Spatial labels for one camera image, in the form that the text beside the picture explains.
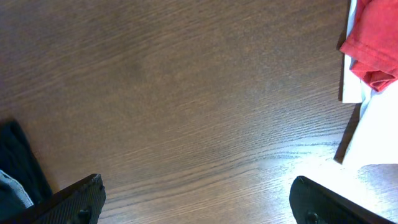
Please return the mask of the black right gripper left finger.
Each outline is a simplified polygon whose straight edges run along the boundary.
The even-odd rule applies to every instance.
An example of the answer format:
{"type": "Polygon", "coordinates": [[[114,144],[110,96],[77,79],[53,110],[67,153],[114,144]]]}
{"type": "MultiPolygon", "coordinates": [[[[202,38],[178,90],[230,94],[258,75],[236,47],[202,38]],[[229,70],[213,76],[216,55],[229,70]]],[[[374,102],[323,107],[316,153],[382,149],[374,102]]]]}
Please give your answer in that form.
{"type": "Polygon", "coordinates": [[[99,174],[91,174],[1,224],[97,224],[106,201],[99,174]]]}

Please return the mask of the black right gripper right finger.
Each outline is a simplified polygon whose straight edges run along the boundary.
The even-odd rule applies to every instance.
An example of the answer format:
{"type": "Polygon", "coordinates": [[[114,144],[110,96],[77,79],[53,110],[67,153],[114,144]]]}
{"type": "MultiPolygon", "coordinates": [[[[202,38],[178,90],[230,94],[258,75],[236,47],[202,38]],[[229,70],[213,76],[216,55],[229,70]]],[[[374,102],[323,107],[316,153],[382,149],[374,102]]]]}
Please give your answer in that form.
{"type": "Polygon", "coordinates": [[[393,224],[305,176],[293,181],[289,203],[298,224],[393,224]]]}

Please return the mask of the black shorts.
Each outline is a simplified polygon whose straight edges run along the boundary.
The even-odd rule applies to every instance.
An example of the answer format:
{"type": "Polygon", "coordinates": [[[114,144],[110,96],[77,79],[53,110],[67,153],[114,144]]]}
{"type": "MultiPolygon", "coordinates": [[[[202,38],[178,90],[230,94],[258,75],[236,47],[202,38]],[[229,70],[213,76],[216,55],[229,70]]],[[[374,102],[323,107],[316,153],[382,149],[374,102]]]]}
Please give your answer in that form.
{"type": "Polygon", "coordinates": [[[15,120],[1,125],[1,170],[22,185],[34,204],[52,197],[52,189],[15,120]]]}

